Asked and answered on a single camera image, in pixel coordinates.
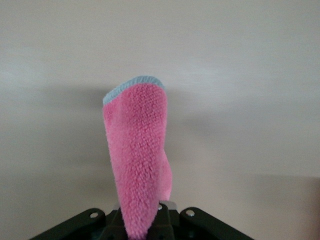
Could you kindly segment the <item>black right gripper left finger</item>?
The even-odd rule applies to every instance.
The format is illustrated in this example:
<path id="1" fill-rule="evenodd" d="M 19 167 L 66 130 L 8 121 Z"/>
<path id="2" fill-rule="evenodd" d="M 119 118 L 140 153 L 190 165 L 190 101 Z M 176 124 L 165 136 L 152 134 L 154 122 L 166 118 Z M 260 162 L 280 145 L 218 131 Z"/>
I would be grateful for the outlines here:
<path id="1" fill-rule="evenodd" d="M 34 236 L 33 240 L 127 240 L 121 210 L 106 214 L 99 208 L 87 209 Z"/>

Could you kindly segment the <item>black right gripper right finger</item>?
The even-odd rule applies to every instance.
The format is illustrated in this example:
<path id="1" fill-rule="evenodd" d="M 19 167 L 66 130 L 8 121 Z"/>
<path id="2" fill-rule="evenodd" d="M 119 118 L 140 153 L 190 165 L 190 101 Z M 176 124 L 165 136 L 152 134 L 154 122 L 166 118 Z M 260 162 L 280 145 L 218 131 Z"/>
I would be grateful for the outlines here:
<path id="1" fill-rule="evenodd" d="M 251 237 L 197 207 L 178 212 L 172 201 L 160 201 L 148 240 L 250 240 Z"/>

